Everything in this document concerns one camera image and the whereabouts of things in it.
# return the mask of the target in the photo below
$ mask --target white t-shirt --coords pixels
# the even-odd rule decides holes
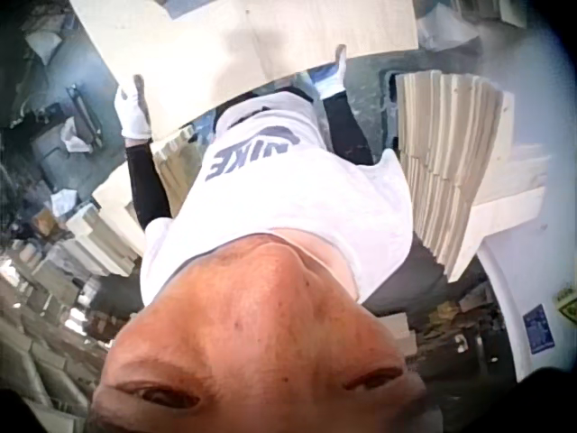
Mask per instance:
[[[146,227],[144,305],[190,259],[279,228],[335,246],[364,302],[411,246],[411,200],[396,155],[386,150],[376,165],[356,166],[328,152],[312,105],[287,92],[229,108],[179,215]]]

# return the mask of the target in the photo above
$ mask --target white glove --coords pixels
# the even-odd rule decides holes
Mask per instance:
[[[311,69],[308,76],[313,81],[321,99],[327,99],[342,93],[344,89],[344,72],[346,71],[346,45],[336,47],[334,63]]]
[[[137,88],[134,81],[128,87],[120,88],[119,86],[116,91],[114,108],[116,108],[116,113],[120,119],[124,138],[144,140],[152,137],[152,130],[147,116],[138,104],[139,93],[141,103],[144,103],[143,87]]]

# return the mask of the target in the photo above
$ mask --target eye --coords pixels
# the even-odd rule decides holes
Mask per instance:
[[[184,392],[162,388],[146,388],[133,393],[137,397],[172,409],[190,409],[198,405],[200,399]]]
[[[347,391],[354,391],[358,389],[370,391],[386,385],[391,381],[394,381],[402,374],[402,369],[397,367],[380,368],[379,370],[375,370],[361,377],[358,377],[354,381],[348,382],[344,385],[344,388]]]

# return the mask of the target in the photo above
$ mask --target light wood panel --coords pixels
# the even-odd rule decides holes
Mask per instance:
[[[172,21],[152,0],[71,0],[116,79],[144,76],[152,131],[277,78],[349,57],[414,50],[410,0],[217,0]]]

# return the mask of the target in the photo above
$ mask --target wooden board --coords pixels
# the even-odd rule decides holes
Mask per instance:
[[[349,57],[415,50],[410,0],[216,0],[172,21],[149,0],[71,0],[116,79],[140,73],[152,131],[166,137],[277,78]]]
[[[399,150],[415,232],[456,281],[485,236],[537,216],[548,157],[539,145],[512,146],[513,95],[439,74],[397,77]]]

